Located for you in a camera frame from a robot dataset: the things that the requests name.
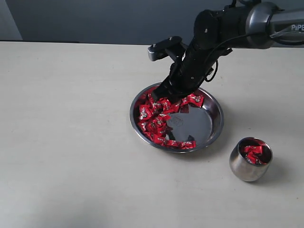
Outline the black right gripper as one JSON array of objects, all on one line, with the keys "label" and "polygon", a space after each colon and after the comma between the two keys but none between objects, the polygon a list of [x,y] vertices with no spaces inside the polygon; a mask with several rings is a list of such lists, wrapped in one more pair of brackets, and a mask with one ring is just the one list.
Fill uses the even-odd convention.
[{"label": "black right gripper", "polygon": [[180,101],[200,86],[213,65],[213,58],[206,60],[204,57],[185,57],[152,91],[152,98],[154,101],[168,98],[172,104]]}]

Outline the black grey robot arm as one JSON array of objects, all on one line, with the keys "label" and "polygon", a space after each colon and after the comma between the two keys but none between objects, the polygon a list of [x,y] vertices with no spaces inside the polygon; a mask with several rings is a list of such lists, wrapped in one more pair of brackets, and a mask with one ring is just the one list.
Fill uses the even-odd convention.
[{"label": "black grey robot arm", "polygon": [[151,45],[151,61],[170,57],[169,75],[152,92],[154,100],[176,102],[210,82],[218,59],[235,48],[268,49],[273,44],[301,46],[304,43],[304,12],[284,10],[272,2],[234,0],[223,10],[204,10],[194,22],[193,39],[186,45],[173,36]]}]

